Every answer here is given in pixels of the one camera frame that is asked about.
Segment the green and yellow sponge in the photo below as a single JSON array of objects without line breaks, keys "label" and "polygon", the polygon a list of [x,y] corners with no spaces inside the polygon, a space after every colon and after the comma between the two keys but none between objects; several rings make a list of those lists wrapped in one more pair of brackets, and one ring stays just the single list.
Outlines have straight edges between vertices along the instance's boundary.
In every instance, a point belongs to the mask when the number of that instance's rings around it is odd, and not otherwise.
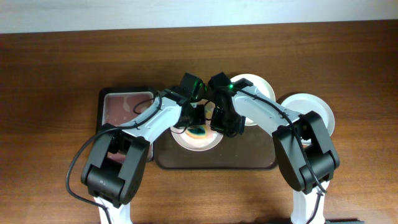
[{"label": "green and yellow sponge", "polygon": [[212,140],[214,133],[210,128],[213,106],[198,106],[193,115],[193,121],[186,130],[188,136],[197,140]]}]

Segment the white plate with red squiggle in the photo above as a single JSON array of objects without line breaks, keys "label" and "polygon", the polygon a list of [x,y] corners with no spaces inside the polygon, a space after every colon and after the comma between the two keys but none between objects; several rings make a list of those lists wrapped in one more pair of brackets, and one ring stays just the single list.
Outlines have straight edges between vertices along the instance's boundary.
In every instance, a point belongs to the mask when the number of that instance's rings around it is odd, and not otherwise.
[{"label": "white plate with red squiggle", "polygon": [[[215,108],[215,104],[212,102],[209,102],[207,100],[201,100],[197,102],[197,104],[203,104],[205,106],[213,106]],[[177,141],[177,143],[184,147],[185,149],[188,149],[190,151],[206,151],[209,150],[213,147],[215,147],[223,138],[223,135],[213,131],[214,133],[214,138],[212,140],[197,140],[197,139],[192,139],[188,136],[186,133],[186,130],[188,128],[175,128],[171,127],[170,130],[172,132],[173,138]]]}]

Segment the white plate with faint stains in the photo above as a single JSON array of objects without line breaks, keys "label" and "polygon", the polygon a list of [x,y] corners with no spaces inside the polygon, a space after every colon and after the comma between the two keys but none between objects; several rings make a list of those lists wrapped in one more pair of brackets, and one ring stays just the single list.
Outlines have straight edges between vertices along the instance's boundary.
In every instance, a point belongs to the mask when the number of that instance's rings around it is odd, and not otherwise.
[{"label": "white plate with faint stains", "polygon": [[257,87],[259,92],[268,97],[270,100],[276,102],[274,90],[265,79],[254,74],[245,73],[234,76],[233,78],[231,78],[231,82],[234,83],[242,78],[245,78],[252,82],[253,85]]}]

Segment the pale grey plate red streaks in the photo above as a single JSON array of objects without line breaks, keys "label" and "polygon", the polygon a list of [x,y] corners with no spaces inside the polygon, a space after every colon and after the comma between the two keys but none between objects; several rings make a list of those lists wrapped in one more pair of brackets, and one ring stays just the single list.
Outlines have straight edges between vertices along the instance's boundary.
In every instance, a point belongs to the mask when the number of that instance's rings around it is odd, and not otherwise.
[{"label": "pale grey plate red streaks", "polygon": [[323,99],[309,93],[296,93],[282,100],[281,105],[301,114],[307,114],[310,111],[316,112],[321,116],[329,136],[333,134],[335,116],[329,105]]}]

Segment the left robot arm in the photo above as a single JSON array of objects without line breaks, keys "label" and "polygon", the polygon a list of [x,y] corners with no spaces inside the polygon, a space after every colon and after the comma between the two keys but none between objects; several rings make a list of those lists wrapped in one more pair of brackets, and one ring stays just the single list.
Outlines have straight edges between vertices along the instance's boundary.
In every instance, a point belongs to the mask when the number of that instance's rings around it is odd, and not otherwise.
[{"label": "left robot arm", "polygon": [[102,223],[130,223],[130,202],[144,174],[150,145],[167,129],[190,126],[193,103],[200,100],[187,90],[165,89],[152,104],[130,121],[106,123],[84,143],[93,147],[81,173],[81,182],[93,196]]}]

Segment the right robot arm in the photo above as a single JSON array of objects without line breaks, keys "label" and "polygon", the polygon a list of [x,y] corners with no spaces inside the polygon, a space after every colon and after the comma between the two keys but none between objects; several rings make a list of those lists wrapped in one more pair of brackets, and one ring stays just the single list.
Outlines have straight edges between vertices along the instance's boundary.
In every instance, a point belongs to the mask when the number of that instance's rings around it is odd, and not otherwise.
[{"label": "right robot arm", "polygon": [[326,223],[323,214],[326,188],[340,158],[321,116],[302,114],[268,100],[243,78],[212,77],[208,82],[216,105],[212,130],[227,137],[244,131],[247,118],[272,136],[280,173],[294,193],[292,223]]}]

